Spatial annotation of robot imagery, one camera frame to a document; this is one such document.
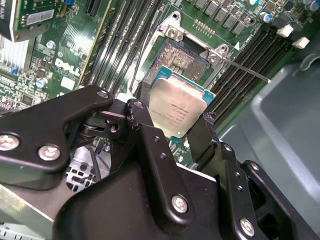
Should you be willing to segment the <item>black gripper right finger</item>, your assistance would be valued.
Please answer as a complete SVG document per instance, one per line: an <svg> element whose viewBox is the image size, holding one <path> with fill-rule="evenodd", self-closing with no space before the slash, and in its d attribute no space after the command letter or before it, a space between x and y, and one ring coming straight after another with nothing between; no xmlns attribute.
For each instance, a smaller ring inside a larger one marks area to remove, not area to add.
<svg viewBox="0 0 320 240"><path fill-rule="evenodd" d="M290 217L219 140L211 114L199 117L187 139L197 170L216 179L219 231L225 240L295 239Z"/></svg>

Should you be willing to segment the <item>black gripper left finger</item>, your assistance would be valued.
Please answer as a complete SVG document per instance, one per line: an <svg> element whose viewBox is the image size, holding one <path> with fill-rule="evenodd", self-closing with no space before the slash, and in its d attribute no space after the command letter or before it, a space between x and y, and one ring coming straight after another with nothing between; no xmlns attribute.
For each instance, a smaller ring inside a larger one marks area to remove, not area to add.
<svg viewBox="0 0 320 240"><path fill-rule="evenodd" d="M146 105L130 99L115 105L98 86L88 86L0 119L0 181L50 190L70 163L70 153L99 134L119 141L112 174L137 162L160 228L187 228L195 210L161 129Z"/></svg>

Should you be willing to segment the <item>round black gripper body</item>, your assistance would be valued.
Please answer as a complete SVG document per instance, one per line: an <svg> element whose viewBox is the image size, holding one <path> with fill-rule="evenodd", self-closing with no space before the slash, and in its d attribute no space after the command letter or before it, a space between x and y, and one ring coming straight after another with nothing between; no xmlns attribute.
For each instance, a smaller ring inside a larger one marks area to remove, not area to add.
<svg viewBox="0 0 320 240"><path fill-rule="evenodd" d="M220 221L218 184L210 176L177 168L195 207L195 219L183 233L169 234L152 216L141 167L132 163L71 197L58 212L55 240L233 240Z"/></svg>

